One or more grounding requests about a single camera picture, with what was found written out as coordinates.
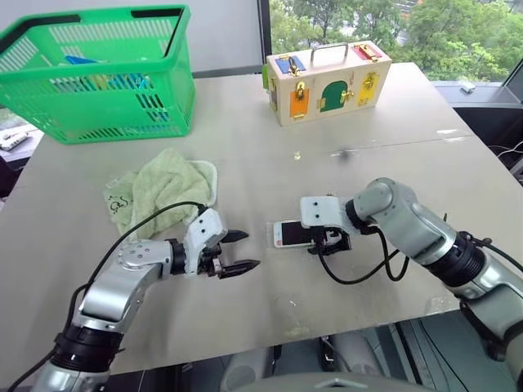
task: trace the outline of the green towel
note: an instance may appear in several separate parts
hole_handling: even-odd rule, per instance
[[[129,172],[111,181],[106,186],[104,198],[111,220],[123,234],[169,204],[183,201],[214,203],[216,176],[212,164],[189,163],[174,149],[165,149],[139,172]],[[150,238],[180,221],[189,223],[196,213],[196,207],[192,206],[165,211],[140,227],[132,238]]]

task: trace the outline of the lock box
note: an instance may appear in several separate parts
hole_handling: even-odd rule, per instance
[[[370,108],[391,62],[370,41],[267,56],[270,105],[281,125]]]

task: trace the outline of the metal handle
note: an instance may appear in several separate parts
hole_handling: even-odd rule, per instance
[[[346,56],[349,54],[349,43],[348,42],[340,42],[340,43],[329,43],[327,45],[318,45],[317,47],[313,47],[311,51],[311,65],[314,61],[314,53],[315,51],[318,51],[319,49],[330,49],[332,47],[345,47],[345,54],[343,55],[343,60],[346,59]]]

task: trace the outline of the window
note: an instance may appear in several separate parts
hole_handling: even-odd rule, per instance
[[[370,39],[431,80],[502,82],[523,57],[523,0],[268,0],[272,53]]]

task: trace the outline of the green plastic basket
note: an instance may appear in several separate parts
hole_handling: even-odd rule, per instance
[[[18,20],[0,36],[0,103],[62,143],[185,136],[189,18],[180,5]]]

